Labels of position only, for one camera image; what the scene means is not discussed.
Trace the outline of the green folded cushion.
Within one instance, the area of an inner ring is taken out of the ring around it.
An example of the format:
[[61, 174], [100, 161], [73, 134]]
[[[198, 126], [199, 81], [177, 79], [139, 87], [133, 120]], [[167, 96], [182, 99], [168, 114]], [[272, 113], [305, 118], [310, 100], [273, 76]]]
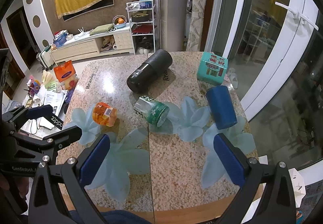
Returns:
[[89, 32], [89, 34], [91, 36], [96, 35], [96, 34], [101, 34], [101, 33], [107, 33], [110, 30], [112, 30], [114, 28], [114, 24], [113, 23], [109, 23], [109, 24], [104, 24], [101, 26], [97, 26], [96, 28], [94, 28], [93, 30], [91, 30]]

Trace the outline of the orange tissue pack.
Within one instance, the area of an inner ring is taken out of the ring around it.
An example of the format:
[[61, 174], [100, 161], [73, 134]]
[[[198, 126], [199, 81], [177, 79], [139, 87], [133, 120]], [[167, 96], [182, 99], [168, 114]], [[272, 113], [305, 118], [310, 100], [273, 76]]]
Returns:
[[71, 60], [54, 67], [54, 73], [63, 90], [72, 90], [77, 85], [78, 77]]

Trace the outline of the green lidded clear jar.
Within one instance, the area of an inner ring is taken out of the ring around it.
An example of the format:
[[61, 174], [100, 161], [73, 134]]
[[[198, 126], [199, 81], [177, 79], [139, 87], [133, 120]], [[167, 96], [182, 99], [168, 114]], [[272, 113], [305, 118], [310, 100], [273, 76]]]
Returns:
[[134, 105], [134, 112], [149, 124], [161, 127], [169, 113], [169, 107], [149, 96], [141, 96]]

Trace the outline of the patterned beige curtain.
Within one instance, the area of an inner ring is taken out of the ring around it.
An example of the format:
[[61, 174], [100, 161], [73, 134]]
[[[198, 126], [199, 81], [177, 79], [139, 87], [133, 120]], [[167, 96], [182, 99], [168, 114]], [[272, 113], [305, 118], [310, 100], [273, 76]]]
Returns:
[[186, 51], [200, 51], [206, 0], [192, 0], [192, 15]]

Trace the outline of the teal square tin box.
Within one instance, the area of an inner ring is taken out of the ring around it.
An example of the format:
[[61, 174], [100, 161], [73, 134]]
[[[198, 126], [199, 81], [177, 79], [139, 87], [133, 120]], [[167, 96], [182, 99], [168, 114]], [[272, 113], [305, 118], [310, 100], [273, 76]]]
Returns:
[[197, 79], [211, 85], [221, 85], [227, 72], [228, 60], [213, 52], [204, 52], [197, 71]]

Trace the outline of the black cylindrical thermos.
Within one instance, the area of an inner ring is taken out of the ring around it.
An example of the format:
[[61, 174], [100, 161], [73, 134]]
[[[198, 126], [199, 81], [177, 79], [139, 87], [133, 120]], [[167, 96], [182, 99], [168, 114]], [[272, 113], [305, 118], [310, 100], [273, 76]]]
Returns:
[[172, 65], [172, 56], [160, 49], [147, 58], [128, 78], [126, 84], [134, 93], [143, 93]]

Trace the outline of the white tv cabinet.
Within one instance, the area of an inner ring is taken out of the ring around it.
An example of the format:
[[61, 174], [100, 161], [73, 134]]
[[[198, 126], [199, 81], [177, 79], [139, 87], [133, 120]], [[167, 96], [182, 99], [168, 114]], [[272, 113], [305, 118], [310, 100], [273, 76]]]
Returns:
[[[111, 49], [102, 49], [104, 39], [111, 37], [114, 44]], [[129, 53], [134, 54], [134, 42], [129, 26], [112, 30], [107, 33], [90, 35], [86, 32], [80, 38], [72, 38], [64, 45], [51, 52], [51, 57], [56, 64], [69, 60], [78, 61], [99, 56]]]

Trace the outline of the fruit bowl with oranges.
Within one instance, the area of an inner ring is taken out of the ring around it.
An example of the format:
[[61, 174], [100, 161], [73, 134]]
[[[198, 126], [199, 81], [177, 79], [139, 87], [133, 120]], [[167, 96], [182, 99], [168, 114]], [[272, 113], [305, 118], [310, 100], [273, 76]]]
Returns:
[[123, 28], [126, 26], [127, 19], [123, 15], [117, 15], [113, 18], [113, 25], [115, 28]]

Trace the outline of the white metal shelf rack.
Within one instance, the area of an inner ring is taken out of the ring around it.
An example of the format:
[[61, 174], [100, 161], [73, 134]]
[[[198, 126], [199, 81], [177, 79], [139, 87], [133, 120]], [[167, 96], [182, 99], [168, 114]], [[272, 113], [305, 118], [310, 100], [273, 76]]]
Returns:
[[154, 0], [137, 0], [126, 3], [130, 33], [135, 53], [156, 52], [157, 13]]

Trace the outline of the black zippo box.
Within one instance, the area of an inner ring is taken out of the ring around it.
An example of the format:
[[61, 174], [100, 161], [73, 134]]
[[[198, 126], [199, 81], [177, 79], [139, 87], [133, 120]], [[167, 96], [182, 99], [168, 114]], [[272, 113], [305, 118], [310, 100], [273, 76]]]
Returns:
[[63, 125], [64, 125], [64, 122], [59, 118], [57, 117], [56, 115], [52, 114], [50, 116], [50, 119], [49, 121], [55, 126], [57, 127], [58, 129], [61, 129], [63, 128]]

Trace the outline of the white suitcase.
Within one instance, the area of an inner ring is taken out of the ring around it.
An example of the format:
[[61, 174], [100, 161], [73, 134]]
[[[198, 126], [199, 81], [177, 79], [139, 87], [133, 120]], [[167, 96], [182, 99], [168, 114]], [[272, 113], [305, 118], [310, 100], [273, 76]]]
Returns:
[[51, 56], [51, 46], [47, 46], [42, 52], [37, 54], [37, 59], [43, 66], [43, 69], [50, 70], [53, 68], [55, 62]]

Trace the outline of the orange plastic jar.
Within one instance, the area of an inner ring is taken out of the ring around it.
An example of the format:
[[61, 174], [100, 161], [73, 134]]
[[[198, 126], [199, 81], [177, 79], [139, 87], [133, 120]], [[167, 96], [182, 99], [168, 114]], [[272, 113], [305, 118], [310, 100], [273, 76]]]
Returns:
[[113, 127], [117, 119], [117, 109], [104, 102], [95, 104], [92, 119], [99, 125]]

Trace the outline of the grey standing air conditioner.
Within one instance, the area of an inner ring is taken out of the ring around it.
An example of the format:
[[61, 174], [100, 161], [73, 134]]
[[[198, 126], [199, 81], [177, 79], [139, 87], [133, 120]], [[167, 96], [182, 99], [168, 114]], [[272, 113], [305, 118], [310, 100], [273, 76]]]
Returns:
[[183, 50], [187, 0], [159, 0], [160, 44], [168, 52]]

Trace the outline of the white slippers on floor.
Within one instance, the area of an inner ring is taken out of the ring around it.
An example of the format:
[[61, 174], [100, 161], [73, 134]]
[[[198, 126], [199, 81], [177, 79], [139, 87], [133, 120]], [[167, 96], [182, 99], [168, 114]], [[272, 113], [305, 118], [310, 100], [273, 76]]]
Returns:
[[235, 90], [238, 88], [238, 76], [234, 68], [229, 68], [224, 78], [232, 84]]

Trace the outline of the blue cup yellow inside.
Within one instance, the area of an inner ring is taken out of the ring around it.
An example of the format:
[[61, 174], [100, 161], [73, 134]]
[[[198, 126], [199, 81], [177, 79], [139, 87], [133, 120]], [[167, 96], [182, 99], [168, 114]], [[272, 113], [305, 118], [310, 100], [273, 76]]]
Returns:
[[210, 107], [212, 117], [219, 130], [227, 129], [237, 124], [237, 117], [226, 86], [216, 86], [206, 92], [206, 99]]

